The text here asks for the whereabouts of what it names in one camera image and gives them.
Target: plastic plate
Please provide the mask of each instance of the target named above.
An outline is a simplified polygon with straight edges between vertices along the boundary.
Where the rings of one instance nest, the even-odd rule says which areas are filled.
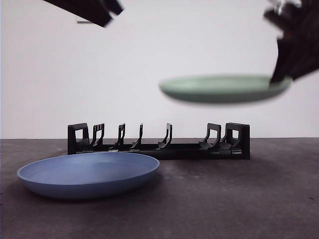
[[[160,89],[168,96],[198,103],[244,103],[273,98],[292,83],[285,78],[270,84],[269,76],[199,76],[163,81]]]
[[[31,191],[52,198],[89,199],[126,192],[146,183],[160,162],[135,153],[101,152],[40,160],[20,168]]]

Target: white wall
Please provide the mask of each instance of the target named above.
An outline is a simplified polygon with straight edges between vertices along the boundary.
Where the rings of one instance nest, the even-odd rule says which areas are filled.
[[[280,32],[266,0],[122,0],[107,28],[79,25],[42,0],[2,0],[1,137],[66,138],[67,125],[105,122],[106,137],[203,137],[207,122],[251,125],[252,137],[319,136],[319,73],[271,101],[187,104],[158,82],[183,75],[271,74]]]

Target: gray floor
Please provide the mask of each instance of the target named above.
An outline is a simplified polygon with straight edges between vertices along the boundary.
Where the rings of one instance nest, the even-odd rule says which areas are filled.
[[[35,195],[16,176],[65,155],[66,140],[2,140],[2,238],[319,238],[319,138],[251,141],[250,161],[161,161],[139,189],[72,202]]]

